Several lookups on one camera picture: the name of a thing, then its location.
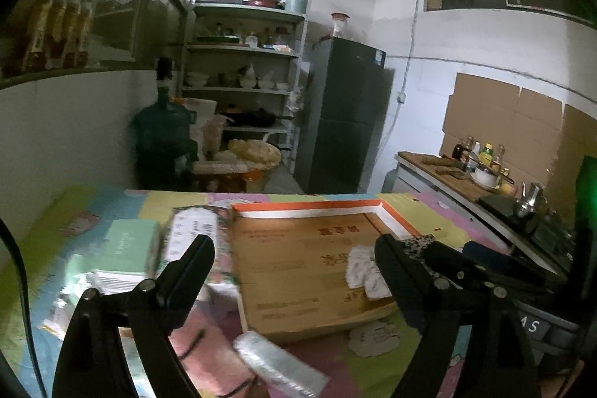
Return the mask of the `pink towel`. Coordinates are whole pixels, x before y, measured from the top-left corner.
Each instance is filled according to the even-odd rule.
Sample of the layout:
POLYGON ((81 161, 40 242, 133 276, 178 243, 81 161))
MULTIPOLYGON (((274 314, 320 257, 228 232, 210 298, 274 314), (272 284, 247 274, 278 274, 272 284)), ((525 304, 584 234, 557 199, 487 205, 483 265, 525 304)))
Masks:
POLYGON ((243 363, 223 331, 209 317, 191 313, 169 337, 195 388, 213 397, 250 397, 255 374, 243 363))

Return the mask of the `clear tissue pack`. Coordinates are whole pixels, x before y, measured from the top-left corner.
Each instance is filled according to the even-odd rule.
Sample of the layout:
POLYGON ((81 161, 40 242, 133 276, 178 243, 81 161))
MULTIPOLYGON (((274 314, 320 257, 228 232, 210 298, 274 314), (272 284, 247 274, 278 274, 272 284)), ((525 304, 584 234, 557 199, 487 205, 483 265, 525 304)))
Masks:
POLYGON ((250 330, 233 341, 244 364, 262 381, 286 397, 320 397, 330 378, 250 330))

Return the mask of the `leopard print cloth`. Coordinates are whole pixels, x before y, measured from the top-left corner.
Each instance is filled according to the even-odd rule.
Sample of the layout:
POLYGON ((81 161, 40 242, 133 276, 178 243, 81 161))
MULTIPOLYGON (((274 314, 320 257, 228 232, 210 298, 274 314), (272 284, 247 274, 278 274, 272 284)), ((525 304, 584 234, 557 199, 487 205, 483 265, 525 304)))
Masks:
POLYGON ((423 235, 419 237, 410 237, 401 241, 403 252, 413 260, 421 258, 422 251, 430 244, 436 241, 435 237, 431 234, 423 235))

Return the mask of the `floral gift box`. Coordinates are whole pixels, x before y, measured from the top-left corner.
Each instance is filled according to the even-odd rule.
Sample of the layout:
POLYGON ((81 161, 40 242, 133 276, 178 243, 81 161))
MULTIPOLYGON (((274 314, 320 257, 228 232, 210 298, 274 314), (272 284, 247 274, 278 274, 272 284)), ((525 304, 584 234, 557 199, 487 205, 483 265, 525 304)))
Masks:
POLYGON ((213 242, 215 257, 206 278, 210 285, 236 285, 229 238, 230 209, 199 205, 176 207, 165 227, 160 266, 182 258, 198 236, 213 242))

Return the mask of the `kitchen counter with wooden top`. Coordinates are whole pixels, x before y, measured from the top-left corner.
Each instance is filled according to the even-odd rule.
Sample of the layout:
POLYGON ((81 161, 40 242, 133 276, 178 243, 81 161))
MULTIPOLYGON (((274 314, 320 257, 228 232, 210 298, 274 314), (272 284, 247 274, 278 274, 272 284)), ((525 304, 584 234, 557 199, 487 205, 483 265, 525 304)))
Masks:
POLYGON ((533 261, 553 274, 564 276, 564 270, 547 254, 479 204, 479 199, 490 193, 476 185, 470 176, 458 179, 447 174, 449 167, 439 164, 440 157, 400 151, 396 160, 396 193, 409 192, 430 202, 435 209, 445 208, 449 213, 455 213, 465 220, 468 224, 466 232, 471 238, 496 251, 533 261))

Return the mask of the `steel kettle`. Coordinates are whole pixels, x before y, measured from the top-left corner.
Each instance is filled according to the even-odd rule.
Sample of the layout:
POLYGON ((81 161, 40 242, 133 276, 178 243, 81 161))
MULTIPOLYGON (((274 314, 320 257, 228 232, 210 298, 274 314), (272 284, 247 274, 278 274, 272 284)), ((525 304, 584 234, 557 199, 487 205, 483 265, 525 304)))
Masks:
POLYGON ((521 195, 514 201, 513 212, 518 218, 525 218, 545 210, 547 206, 546 190, 538 183, 521 183, 521 195))

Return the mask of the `orange-rimmed cardboard box tray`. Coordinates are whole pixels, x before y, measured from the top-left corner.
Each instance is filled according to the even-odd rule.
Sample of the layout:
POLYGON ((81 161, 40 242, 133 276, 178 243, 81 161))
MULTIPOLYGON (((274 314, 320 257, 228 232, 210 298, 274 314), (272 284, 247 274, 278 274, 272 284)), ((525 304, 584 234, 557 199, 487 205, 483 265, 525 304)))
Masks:
POLYGON ((276 344, 303 341, 394 313, 345 281, 353 247, 381 234, 419 236, 381 199, 235 204, 229 240, 244 330, 276 344))

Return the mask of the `yellow white snack pouch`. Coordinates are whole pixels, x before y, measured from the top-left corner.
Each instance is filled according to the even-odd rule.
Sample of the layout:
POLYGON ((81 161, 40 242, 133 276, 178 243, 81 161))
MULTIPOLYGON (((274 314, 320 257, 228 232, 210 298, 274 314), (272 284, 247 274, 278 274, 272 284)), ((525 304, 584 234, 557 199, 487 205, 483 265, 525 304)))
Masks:
POLYGON ((62 341, 66 336, 79 299, 80 297, 76 294, 60 293, 51 304, 49 314, 40 324, 40 328, 62 341))

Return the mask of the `dark green water jug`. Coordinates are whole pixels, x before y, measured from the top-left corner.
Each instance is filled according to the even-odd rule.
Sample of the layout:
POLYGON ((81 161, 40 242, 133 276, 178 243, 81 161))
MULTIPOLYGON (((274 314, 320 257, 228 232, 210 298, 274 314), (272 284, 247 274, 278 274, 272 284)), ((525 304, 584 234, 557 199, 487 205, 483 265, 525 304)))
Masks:
POLYGON ((143 190, 192 189, 192 167, 199 145, 190 137, 195 122, 191 111, 170 100, 173 60, 159 57, 156 68, 157 101, 132 119, 135 133, 135 181, 143 190))

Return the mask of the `straw woven hat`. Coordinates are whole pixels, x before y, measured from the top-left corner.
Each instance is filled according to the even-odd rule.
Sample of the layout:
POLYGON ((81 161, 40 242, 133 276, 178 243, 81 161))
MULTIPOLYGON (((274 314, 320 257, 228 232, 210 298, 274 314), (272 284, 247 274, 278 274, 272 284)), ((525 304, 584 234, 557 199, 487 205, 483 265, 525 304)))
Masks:
POLYGON ((263 140, 231 140, 228 150, 248 166, 260 171, 270 171, 281 164, 281 151, 263 140))

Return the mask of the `dark grey refrigerator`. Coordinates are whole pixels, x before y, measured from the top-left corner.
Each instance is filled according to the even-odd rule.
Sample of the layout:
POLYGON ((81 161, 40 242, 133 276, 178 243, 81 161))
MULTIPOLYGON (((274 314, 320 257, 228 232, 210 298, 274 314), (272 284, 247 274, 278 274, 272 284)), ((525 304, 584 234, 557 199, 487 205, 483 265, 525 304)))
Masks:
POLYGON ((340 37, 314 47, 294 169, 304 192, 364 190, 391 87, 384 51, 340 37))

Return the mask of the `metal kitchen shelf rack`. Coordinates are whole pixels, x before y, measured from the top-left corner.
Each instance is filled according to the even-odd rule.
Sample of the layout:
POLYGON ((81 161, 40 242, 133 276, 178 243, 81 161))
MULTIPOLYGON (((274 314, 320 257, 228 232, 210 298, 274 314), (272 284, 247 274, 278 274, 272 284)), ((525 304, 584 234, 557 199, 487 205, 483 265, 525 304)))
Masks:
POLYGON ((307 15, 277 0, 195 0, 193 14, 181 95, 216 103, 221 150, 232 140, 269 142, 293 170, 307 15))

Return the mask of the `glass jar on refrigerator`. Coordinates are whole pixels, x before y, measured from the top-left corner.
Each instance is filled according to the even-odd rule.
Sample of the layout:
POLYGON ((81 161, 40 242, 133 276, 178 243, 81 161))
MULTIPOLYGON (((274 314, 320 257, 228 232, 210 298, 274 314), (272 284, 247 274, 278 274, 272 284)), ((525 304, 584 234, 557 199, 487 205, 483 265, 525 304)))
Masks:
POLYGON ((346 27, 350 16, 346 13, 334 12, 331 14, 332 18, 332 36, 333 37, 345 37, 346 27))

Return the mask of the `light blue enamel pot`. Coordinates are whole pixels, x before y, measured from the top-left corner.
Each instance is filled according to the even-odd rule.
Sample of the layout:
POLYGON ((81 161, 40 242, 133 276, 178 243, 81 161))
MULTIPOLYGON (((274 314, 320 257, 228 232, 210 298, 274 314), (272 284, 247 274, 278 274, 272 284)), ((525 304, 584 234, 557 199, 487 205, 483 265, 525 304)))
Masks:
POLYGON ((294 14, 306 14, 307 6, 309 6, 309 0, 285 0, 284 2, 284 10, 294 14))

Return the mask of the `cardboard sheets on wall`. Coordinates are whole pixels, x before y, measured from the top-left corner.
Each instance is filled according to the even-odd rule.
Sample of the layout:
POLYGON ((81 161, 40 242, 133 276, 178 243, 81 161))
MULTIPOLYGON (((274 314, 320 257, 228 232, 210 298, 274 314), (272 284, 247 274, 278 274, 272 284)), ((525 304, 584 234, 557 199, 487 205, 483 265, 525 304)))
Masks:
POLYGON ((459 73, 448 98, 441 154, 469 137, 504 145, 511 178, 543 185, 548 205, 574 221, 581 164, 596 154, 595 118, 538 92, 459 73))

